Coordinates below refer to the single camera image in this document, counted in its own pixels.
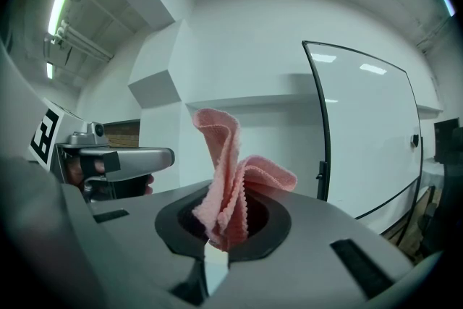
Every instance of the gray machine surface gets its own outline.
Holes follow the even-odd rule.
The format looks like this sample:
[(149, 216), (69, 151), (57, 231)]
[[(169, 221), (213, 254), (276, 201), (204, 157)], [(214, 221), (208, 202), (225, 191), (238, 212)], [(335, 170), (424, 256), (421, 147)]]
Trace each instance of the gray machine surface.
[[(124, 277), (118, 278), (110, 273), (111, 269), (102, 261), (108, 256), (102, 258), (99, 254), (98, 258), (98, 254), (92, 254), (102, 247), (97, 243), (100, 238), (111, 241), (111, 248), (130, 261), (131, 272), (137, 269), (141, 276), (149, 277), (153, 292), (164, 291), (167, 296), (163, 302), (167, 300), (168, 307), (188, 306), (177, 301), (179, 299), (168, 291), (187, 280), (195, 259), (172, 253), (158, 236), (154, 224), (156, 215), (164, 206), (208, 183), (152, 196), (87, 205), (78, 192), (65, 192), (81, 247), (99, 280), (106, 282), (102, 284), (103, 291), (109, 290), (105, 296), (111, 296), (111, 291), (117, 289), (117, 283), (122, 284)], [(288, 210), (292, 219), (288, 236), (264, 259), (231, 263), (227, 277), (201, 305), (202, 308), (349, 308), (360, 305), (367, 301), (366, 296), (330, 247), (332, 242), (343, 239), (357, 243), (392, 282), (412, 270), (411, 263), (393, 245), (335, 206), (269, 187), (262, 187), (261, 192)], [(120, 209), (129, 215), (100, 224), (91, 217), (91, 214)]]

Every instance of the pink cloth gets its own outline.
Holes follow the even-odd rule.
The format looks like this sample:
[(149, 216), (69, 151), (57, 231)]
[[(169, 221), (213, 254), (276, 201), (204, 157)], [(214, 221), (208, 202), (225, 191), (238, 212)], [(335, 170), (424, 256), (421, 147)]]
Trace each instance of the pink cloth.
[(292, 191), (297, 178), (262, 156), (238, 163), (239, 122), (226, 112), (201, 109), (193, 124), (204, 134), (215, 172), (208, 194), (192, 212), (213, 245), (227, 251), (247, 239), (245, 187), (268, 185)]

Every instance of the pink towel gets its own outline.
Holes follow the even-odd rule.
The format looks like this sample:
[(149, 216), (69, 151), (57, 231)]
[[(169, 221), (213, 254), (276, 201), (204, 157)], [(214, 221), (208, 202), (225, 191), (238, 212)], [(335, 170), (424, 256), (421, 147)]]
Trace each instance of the pink towel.
[(292, 191), (297, 178), (262, 156), (238, 163), (239, 122), (226, 112), (201, 109), (193, 124), (204, 134), (215, 172), (208, 194), (192, 212), (213, 245), (228, 251), (247, 239), (245, 187), (268, 185)]

